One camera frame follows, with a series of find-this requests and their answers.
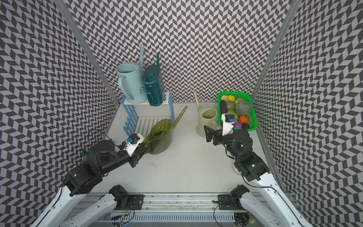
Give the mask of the teal transparent watering can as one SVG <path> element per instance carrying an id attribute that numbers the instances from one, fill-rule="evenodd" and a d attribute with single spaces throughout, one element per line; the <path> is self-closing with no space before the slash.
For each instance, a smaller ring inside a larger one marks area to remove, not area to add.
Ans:
<path id="1" fill-rule="evenodd" d="M 147 66 L 142 81 L 151 106 L 160 106 L 164 101 L 164 84 L 160 67 L 160 52 L 157 53 L 157 64 Z"/>

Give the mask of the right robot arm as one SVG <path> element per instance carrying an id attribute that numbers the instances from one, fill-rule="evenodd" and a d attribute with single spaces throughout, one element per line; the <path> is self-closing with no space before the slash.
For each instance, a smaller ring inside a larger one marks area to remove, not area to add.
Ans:
<path id="1" fill-rule="evenodd" d="M 266 227 L 310 227 L 311 224 L 279 187 L 265 162 L 252 150 L 253 140 L 245 129 L 224 133 L 204 126 L 206 141 L 223 145 L 245 185 L 231 191 L 235 205 L 246 209 Z"/>

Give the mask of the light blue watering can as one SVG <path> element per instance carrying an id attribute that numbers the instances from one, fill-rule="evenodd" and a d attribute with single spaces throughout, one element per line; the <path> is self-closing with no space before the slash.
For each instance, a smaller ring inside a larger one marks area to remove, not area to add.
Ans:
<path id="1" fill-rule="evenodd" d="M 126 100 L 131 104 L 144 103 L 147 100 L 146 90 L 142 81 L 144 66 L 144 45 L 140 45 L 140 62 L 125 62 L 116 68 L 118 85 Z"/>

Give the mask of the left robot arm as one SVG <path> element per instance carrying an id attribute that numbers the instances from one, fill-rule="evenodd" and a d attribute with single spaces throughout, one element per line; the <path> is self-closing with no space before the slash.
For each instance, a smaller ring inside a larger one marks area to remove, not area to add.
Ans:
<path id="1" fill-rule="evenodd" d="M 119 151 L 115 151 L 116 145 L 112 140 L 103 140 L 92 146 L 85 162 L 66 175 L 56 197 L 32 226 L 87 227 L 116 208 L 126 210 L 120 218 L 135 214 L 135 203 L 129 193 L 121 185 L 116 185 L 96 203 L 67 219 L 73 208 L 102 182 L 104 176 L 124 164 L 129 163 L 131 167 L 138 164 L 149 150 L 142 146 L 143 141 L 144 137 L 137 133 L 119 145 Z"/>

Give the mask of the beige plastic watering can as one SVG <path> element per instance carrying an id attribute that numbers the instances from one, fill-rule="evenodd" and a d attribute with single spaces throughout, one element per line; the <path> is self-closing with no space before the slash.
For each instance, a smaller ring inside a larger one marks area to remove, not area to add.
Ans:
<path id="1" fill-rule="evenodd" d="M 196 132 L 200 137 L 205 138 L 206 134 L 204 131 L 204 126 L 207 126 L 213 130 L 216 130 L 218 128 L 217 126 L 217 110 L 213 107 L 201 107 L 198 99 L 197 92 L 193 92 L 195 102 L 197 105 L 197 111 L 198 111 L 198 124 L 196 126 Z"/>

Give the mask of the olive green transparent watering can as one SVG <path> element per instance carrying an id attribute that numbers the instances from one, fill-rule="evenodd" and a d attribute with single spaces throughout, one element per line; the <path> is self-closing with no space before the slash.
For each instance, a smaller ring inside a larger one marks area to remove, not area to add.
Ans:
<path id="1" fill-rule="evenodd" d="M 185 106 L 175 122 L 169 119 L 159 121 L 151 130 L 149 135 L 142 142 L 142 148 L 148 148 L 148 153 L 157 155 L 167 150 L 174 139 L 174 129 L 186 112 L 188 106 Z"/>

